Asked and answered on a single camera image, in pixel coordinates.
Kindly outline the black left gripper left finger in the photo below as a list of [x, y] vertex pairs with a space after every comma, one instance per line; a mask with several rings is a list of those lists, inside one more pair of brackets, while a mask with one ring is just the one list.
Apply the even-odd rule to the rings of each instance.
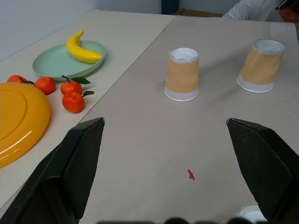
[[2, 224], [77, 224], [95, 178], [104, 118], [77, 124], [35, 168]]

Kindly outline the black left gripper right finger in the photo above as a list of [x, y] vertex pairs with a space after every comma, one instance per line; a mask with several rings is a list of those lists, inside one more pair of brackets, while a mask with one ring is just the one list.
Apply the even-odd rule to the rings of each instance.
[[268, 221], [299, 219], [299, 156], [272, 129], [227, 119], [241, 174]]

